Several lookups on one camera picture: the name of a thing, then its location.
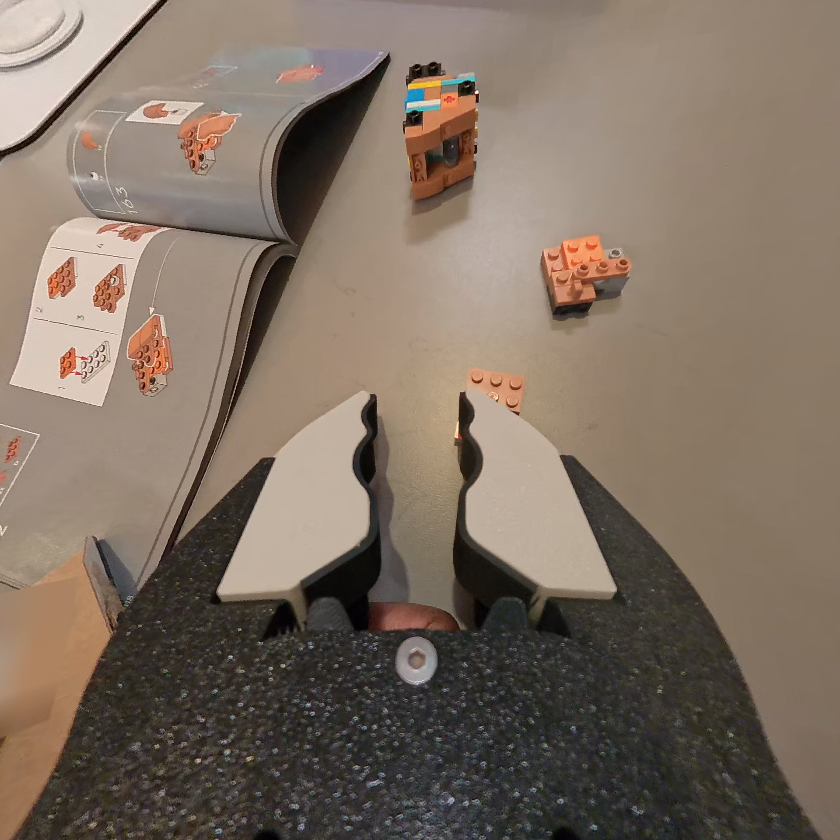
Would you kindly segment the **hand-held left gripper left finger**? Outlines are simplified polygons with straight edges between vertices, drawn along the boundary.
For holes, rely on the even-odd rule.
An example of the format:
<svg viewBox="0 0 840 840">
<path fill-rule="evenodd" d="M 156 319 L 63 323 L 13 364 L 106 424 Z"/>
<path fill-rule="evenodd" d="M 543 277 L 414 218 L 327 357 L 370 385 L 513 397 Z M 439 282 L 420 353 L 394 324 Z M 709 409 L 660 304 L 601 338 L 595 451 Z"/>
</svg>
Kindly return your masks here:
<svg viewBox="0 0 840 840">
<path fill-rule="evenodd" d="M 376 397 L 358 392 L 277 452 L 217 587 L 221 602 L 284 600 L 298 621 L 328 596 L 352 607 L 382 567 Z"/>
</svg>

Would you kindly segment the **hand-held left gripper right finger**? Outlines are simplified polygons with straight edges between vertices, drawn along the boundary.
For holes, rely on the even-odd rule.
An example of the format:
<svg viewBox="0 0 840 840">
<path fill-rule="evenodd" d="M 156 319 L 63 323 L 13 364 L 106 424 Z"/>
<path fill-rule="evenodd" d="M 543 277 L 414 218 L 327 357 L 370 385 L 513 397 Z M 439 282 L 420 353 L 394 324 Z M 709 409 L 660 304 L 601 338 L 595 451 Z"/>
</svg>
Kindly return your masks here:
<svg viewBox="0 0 840 840">
<path fill-rule="evenodd" d="M 455 577 L 484 625 L 501 598 L 519 625 L 565 633 L 555 599 L 612 601 L 618 588 L 559 450 L 482 392 L 459 396 Z"/>
</svg>

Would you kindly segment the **small brick plate stack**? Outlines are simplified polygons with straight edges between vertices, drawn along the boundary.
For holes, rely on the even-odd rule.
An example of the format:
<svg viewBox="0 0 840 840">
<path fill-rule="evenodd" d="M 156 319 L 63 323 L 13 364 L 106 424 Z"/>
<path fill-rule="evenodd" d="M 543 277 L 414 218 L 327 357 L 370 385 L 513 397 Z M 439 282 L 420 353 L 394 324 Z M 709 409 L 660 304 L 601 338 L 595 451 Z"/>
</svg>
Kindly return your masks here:
<svg viewBox="0 0 840 840">
<path fill-rule="evenodd" d="M 456 439 L 460 440 L 462 429 L 481 446 L 513 443 L 517 448 L 521 438 L 533 438 L 535 433 L 526 432 L 527 424 L 518 418 L 523 391 L 521 375 L 470 368 L 458 398 Z"/>
</svg>

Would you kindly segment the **small brown brick assembly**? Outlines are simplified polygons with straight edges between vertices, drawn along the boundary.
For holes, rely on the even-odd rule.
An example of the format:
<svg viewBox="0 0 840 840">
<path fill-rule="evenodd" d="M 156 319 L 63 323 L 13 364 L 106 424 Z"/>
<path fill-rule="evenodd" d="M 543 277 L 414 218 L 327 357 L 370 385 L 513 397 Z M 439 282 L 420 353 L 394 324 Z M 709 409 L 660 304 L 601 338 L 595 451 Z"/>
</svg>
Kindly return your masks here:
<svg viewBox="0 0 840 840">
<path fill-rule="evenodd" d="M 545 248 L 540 265 L 556 317 L 587 313 L 595 301 L 618 297 L 633 267 L 622 248 L 603 248 L 597 234 Z"/>
</svg>

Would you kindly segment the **grey building instruction booklet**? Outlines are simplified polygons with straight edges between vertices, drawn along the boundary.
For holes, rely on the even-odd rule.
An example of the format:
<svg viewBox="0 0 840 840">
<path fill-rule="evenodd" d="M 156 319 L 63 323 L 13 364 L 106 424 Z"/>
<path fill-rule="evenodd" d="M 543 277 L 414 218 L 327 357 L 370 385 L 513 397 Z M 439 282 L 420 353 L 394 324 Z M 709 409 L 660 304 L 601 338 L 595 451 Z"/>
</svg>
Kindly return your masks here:
<svg viewBox="0 0 840 840">
<path fill-rule="evenodd" d="M 100 539 L 134 592 L 160 562 L 226 422 L 266 277 L 298 252 L 278 168 L 299 122 L 384 49 L 259 47 L 82 113 L 87 215 L 39 265 L 2 253 L 2 582 Z"/>
</svg>

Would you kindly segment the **cardboard box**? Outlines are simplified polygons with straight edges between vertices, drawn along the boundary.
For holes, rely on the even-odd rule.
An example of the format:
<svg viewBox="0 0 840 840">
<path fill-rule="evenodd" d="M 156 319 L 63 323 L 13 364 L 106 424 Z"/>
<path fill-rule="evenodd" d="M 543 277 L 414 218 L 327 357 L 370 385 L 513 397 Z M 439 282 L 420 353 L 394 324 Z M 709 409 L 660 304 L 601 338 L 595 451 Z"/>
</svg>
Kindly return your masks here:
<svg viewBox="0 0 840 840">
<path fill-rule="evenodd" d="M 1 597 L 1 838 L 46 787 L 122 603 L 98 542 Z"/>
</svg>

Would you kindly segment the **multicoloured brick model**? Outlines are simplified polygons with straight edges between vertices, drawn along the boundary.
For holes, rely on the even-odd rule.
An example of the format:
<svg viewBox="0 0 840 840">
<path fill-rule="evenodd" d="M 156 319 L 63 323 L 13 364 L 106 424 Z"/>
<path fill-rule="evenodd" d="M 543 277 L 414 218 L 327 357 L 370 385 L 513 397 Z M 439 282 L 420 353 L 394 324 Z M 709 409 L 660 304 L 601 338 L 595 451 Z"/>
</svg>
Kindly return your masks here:
<svg viewBox="0 0 840 840">
<path fill-rule="evenodd" d="M 403 132 L 414 200 L 475 173 L 478 101 L 473 73 L 450 76 L 436 61 L 408 68 Z"/>
</svg>

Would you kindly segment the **white tablet stand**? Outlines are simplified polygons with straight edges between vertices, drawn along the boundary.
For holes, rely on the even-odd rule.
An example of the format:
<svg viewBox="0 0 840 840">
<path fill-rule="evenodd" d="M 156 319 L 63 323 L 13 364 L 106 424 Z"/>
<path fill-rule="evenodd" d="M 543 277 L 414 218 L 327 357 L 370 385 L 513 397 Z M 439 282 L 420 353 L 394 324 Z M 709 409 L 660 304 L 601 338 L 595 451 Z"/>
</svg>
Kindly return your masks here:
<svg viewBox="0 0 840 840">
<path fill-rule="evenodd" d="M 162 4 L 2 2 L 2 154 L 42 133 Z"/>
</svg>

